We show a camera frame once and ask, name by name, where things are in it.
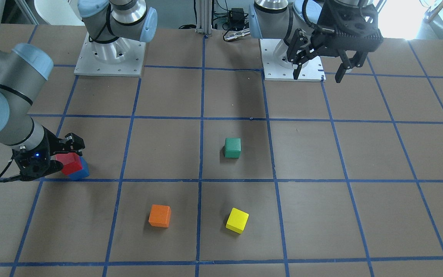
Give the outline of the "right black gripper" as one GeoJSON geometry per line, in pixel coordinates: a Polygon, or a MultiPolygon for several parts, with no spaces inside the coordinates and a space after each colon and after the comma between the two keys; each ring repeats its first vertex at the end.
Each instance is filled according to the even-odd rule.
{"type": "Polygon", "coordinates": [[[19,174],[12,176],[12,181],[34,181],[61,171],[64,166],[59,161],[51,161],[53,155],[76,153],[83,156],[85,142],[80,136],[68,133],[64,138],[57,138],[47,128],[43,131],[43,139],[34,149],[12,150],[12,158],[19,168],[19,174]]]}

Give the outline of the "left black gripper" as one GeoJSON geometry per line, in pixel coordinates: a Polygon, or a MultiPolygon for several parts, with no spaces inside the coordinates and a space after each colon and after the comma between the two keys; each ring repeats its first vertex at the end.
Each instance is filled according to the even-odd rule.
{"type": "Polygon", "coordinates": [[[293,79],[299,78],[304,63],[317,57],[341,58],[335,74],[336,83],[353,68],[361,68],[368,53],[383,43],[378,27],[378,11],[372,0],[326,0],[311,39],[302,29],[294,30],[287,58],[294,67],[293,79]],[[346,51],[355,51],[348,58],[346,51]]]}

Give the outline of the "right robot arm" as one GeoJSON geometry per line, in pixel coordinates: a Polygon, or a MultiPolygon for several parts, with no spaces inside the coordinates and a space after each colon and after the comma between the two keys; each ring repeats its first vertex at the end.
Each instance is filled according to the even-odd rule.
{"type": "MultiPolygon", "coordinates": [[[[0,23],[4,7],[0,0],[0,23]]],[[[122,38],[151,42],[158,26],[157,11],[144,0],[80,0],[78,10],[93,44],[113,44],[122,38]]],[[[19,168],[18,175],[0,175],[0,182],[33,181],[63,169],[53,156],[82,155],[81,137],[69,133],[59,138],[28,115],[53,68],[51,57],[28,43],[0,51],[0,144],[12,150],[8,165],[16,162],[19,168]]]]}

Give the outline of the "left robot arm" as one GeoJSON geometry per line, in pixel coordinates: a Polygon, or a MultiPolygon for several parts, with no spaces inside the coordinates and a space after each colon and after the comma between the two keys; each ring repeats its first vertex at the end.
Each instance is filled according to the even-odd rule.
{"type": "Polygon", "coordinates": [[[384,41],[371,0],[255,0],[248,12],[253,38],[260,41],[267,80],[325,81],[322,57],[339,58],[340,83],[384,41]]]}

